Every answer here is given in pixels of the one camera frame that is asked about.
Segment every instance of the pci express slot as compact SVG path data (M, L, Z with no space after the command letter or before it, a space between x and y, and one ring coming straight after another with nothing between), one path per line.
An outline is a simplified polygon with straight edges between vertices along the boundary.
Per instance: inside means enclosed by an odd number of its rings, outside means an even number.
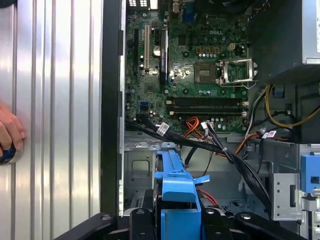
M221 98L221 97L168 97L167 105L176 107L198 107L198 106L219 106L219 107L242 107L242 98Z
M161 29L161 42L160 42L160 84L166 85L168 80L168 57L169 57L169 35L168 29Z
M170 115L210 115L210 116L242 116L241 108L191 108L172 107L169 109Z
M133 34L133 74L137 76L139 68L139 29L134 29Z
M150 57L150 25L144 26L144 70L149 71L149 57Z

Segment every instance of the finger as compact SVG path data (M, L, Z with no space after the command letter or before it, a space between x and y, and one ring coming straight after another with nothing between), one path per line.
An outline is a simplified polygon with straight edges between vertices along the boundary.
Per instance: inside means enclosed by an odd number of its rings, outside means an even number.
M22 126L21 122L19 121L19 119L12 114L11 116L12 120L14 121L14 124L16 126L16 128L18 129L20 135L21 135L21 138L24 139L26 137L26 134L25 134L25 129L24 127Z
M4 113L2 110L0 111L0 122L5 126L7 132L9 133L13 145L17 150L22 150L24 147L24 144L22 142L22 136L20 132L17 129L17 126L12 118L8 117L6 113Z
M25 129L24 127L22 126L21 122L19 121L19 119L11 112L9 111L8 109L6 109L5 107L3 106L0 106L0 109L7 113L9 115L9 117L14 121L15 125L16 125L16 128L18 129L19 133L21 134L21 137L24 139L26 137L26 134L25 134Z
M2 122L0 122L0 144L3 150L9 150L12 145L12 139Z

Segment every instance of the chip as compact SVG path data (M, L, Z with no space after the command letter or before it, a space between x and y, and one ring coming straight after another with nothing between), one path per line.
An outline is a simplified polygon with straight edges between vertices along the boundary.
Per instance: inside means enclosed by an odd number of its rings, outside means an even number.
M154 82L146 82L144 84L144 92L146 94L153 94L156 91L156 84Z
M178 35L178 45L179 46L186 45L186 35Z
M216 65L214 63L195 63L194 64L194 83L195 84L215 84Z
M151 27L152 28L157 28L158 27L158 22L157 21L152 21L151 22Z

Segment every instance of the ram slot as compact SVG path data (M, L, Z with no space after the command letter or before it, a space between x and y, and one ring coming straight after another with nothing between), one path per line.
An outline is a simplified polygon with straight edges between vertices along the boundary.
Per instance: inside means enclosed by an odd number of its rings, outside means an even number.
M150 58L150 25L144 26L144 70L149 71Z
M242 101L242 98L168 97L166 103L176 107L219 106L242 108Z
M210 115L210 116L227 116L240 117L242 110L239 108L193 108L193 107L172 107L168 109L169 115Z

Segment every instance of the ribbed metal surface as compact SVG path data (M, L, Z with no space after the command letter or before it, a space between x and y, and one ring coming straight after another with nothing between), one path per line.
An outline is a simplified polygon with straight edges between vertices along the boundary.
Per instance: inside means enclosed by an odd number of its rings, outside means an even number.
M100 211L102 2L0 9L0 101L27 135L0 166L2 240L50 240Z

